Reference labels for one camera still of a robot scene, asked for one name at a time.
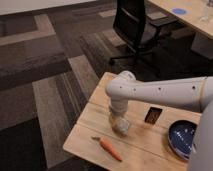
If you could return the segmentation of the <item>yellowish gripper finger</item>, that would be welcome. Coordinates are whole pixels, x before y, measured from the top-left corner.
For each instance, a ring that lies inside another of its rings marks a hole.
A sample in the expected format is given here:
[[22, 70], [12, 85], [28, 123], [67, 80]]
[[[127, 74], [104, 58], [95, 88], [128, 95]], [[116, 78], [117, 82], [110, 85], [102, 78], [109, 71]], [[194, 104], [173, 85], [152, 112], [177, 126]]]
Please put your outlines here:
[[124, 118], [125, 119], [125, 132], [128, 133], [130, 127], [131, 127], [131, 122], [127, 119], [127, 118]]
[[116, 130], [116, 119], [113, 115], [109, 115], [109, 122], [113, 130]]

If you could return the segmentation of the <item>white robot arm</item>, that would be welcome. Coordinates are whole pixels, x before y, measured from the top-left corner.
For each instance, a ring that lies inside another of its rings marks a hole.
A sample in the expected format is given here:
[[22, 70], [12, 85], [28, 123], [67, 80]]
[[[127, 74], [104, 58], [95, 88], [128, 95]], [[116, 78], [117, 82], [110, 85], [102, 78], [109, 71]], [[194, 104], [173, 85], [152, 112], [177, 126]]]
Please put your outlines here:
[[184, 121], [169, 128], [171, 147], [189, 160], [187, 171], [213, 171], [213, 76], [139, 82], [130, 71], [123, 71], [105, 89], [110, 98], [109, 122], [120, 134], [126, 135], [130, 123], [125, 119], [130, 100], [143, 101], [201, 113], [201, 119], [184, 153], [187, 140]]

